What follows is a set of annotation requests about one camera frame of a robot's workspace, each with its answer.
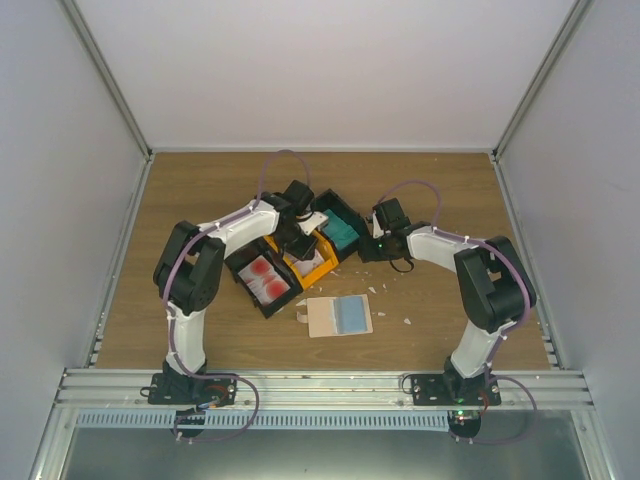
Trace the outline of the black bin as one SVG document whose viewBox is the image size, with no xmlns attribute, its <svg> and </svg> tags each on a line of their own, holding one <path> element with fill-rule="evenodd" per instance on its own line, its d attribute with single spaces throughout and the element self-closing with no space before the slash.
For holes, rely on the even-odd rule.
<svg viewBox="0 0 640 480">
<path fill-rule="evenodd" d="M 329 240 L 339 262 L 356 253 L 362 236 L 368 233 L 362 216 L 335 191 L 327 189 L 315 199 L 315 210 L 328 217 L 320 232 Z"/>
<path fill-rule="evenodd" d="M 293 270 L 265 238 L 229 255 L 225 265 L 264 318 L 278 313 L 303 291 Z"/>
</svg>

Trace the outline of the white pink cards stack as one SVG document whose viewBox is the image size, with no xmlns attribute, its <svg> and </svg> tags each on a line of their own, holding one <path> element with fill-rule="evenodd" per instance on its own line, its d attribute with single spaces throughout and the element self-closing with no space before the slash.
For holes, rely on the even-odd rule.
<svg viewBox="0 0 640 480">
<path fill-rule="evenodd" d="M 325 262 L 319 250 L 314 251 L 314 256 L 310 260 L 300 260 L 293 256 L 289 256 L 289 259 L 302 277 L 306 277 Z"/>
</svg>

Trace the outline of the orange bin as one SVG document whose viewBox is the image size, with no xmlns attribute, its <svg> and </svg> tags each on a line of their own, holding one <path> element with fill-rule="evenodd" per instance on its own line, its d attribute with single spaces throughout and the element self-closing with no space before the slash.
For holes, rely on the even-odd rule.
<svg viewBox="0 0 640 480">
<path fill-rule="evenodd" d="M 299 260 L 289 253 L 283 252 L 275 243 L 272 236 L 262 239 L 281 258 L 280 263 L 290 271 L 300 284 L 302 290 L 308 290 L 324 275 L 330 273 L 338 264 L 336 253 L 328 239 L 321 233 L 314 231 L 312 237 L 316 240 L 314 256 L 311 260 Z"/>
</svg>

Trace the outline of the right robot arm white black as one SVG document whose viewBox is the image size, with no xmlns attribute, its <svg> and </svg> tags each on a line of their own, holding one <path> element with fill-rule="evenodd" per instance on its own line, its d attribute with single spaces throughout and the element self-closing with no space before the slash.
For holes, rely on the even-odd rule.
<svg viewBox="0 0 640 480">
<path fill-rule="evenodd" d="M 464 405 L 488 385 L 493 359 L 508 334 L 530 316 L 536 292 L 511 241 L 482 240 L 413 223 L 395 198 L 373 207 L 372 232 L 360 240 L 363 262 L 403 261 L 409 270 L 427 262 L 456 274 L 467 325 L 446 359 L 443 393 Z"/>
</svg>

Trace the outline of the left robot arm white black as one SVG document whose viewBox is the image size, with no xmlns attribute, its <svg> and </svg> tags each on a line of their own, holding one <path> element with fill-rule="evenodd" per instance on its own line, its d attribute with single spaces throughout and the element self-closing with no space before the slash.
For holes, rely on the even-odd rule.
<svg viewBox="0 0 640 480">
<path fill-rule="evenodd" d="M 214 300 L 224 261 L 264 236 L 299 260 L 312 258 L 316 241 L 304 222 L 313 216 L 314 194 L 294 180 L 282 193 L 258 193 L 239 210 L 208 223 L 176 224 L 153 273 L 168 320 L 165 368 L 175 374 L 171 391 L 185 404 L 206 391 L 204 318 Z"/>
</svg>

